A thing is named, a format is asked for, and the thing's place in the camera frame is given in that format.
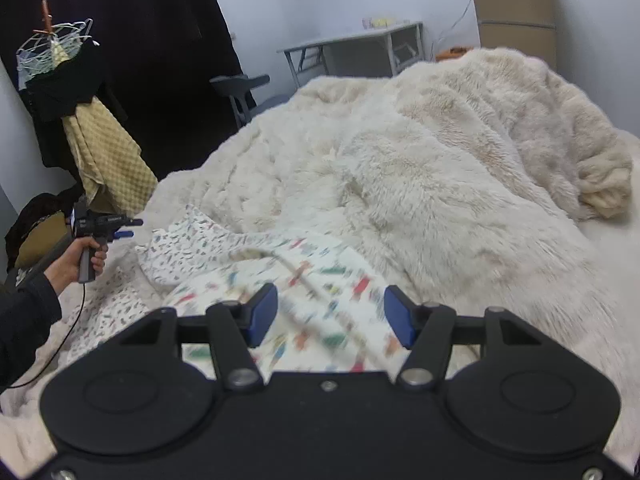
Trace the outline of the black sleeved left forearm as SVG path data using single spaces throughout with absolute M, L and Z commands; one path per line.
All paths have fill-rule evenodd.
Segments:
M 58 295 L 43 274 L 15 292 L 1 295 L 1 391 L 32 367 L 51 326 L 61 318 Z

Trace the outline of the person left hand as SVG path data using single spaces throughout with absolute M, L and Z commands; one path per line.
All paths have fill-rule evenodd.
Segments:
M 94 273 L 100 275 L 103 272 L 108 252 L 107 246 L 100 245 L 92 237 L 76 238 L 66 248 L 63 255 L 53 261 L 44 271 L 44 276 L 58 296 L 70 284 L 78 281 L 80 259 L 85 248 L 94 250 L 94 256 L 91 258 Z

